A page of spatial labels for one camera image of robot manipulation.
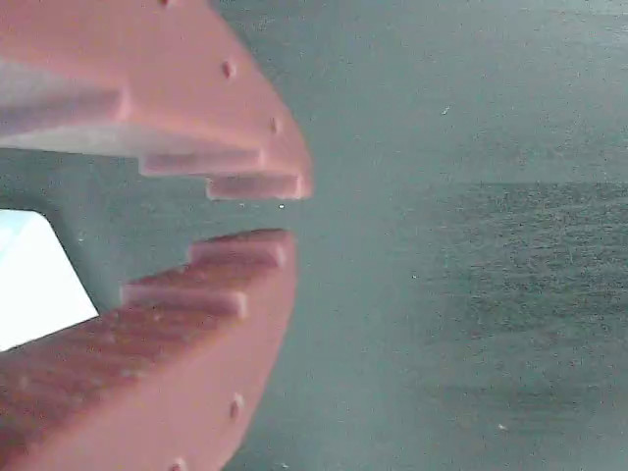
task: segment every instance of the gray background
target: gray background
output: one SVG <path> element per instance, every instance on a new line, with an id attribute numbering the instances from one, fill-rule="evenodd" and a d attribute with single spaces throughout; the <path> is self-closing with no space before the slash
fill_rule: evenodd
<path id="1" fill-rule="evenodd" d="M 229 471 L 625 469 L 628 4 L 214 3 L 302 124 L 315 198 L 6 150 L 0 205 L 51 220 L 100 308 L 192 240 L 296 232 L 293 322 Z"/>

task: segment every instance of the red plastic part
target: red plastic part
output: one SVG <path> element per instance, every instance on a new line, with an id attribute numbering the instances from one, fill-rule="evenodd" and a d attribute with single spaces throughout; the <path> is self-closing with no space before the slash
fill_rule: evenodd
<path id="1" fill-rule="evenodd" d="M 3 2 L 0 147 L 138 157 L 220 198 L 312 191 L 296 122 L 206 0 Z"/>
<path id="2" fill-rule="evenodd" d="M 0 353 L 0 470 L 221 469 L 280 349 L 294 265 L 283 231 L 199 242 L 120 309 Z"/>

